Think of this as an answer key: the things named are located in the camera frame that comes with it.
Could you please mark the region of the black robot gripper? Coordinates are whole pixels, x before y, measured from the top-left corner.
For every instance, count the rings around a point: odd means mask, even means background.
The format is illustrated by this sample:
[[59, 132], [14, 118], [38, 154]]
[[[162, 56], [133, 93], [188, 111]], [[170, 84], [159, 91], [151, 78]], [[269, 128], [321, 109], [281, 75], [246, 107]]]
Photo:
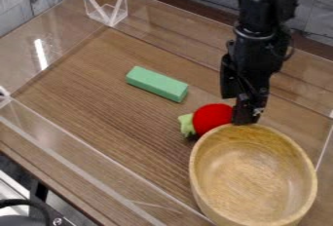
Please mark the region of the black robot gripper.
[[290, 29], [279, 24], [267, 32], [234, 27], [235, 39], [226, 43], [227, 53], [220, 59], [219, 84], [223, 98], [235, 97], [231, 123], [255, 124], [266, 107], [270, 77], [277, 73], [287, 53]]

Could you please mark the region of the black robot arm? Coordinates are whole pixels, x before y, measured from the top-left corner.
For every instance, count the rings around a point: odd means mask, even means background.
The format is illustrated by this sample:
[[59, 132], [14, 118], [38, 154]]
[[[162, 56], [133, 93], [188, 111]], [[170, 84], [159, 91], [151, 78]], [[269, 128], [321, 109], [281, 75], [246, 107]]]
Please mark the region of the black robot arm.
[[238, 0], [235, 38], [220, 59], [220, 96], [232, 98], [231, 123], [254, 124], [265, 110], [270, 77], [294, 53], [286, 21], [295, 15], [298, 0]]

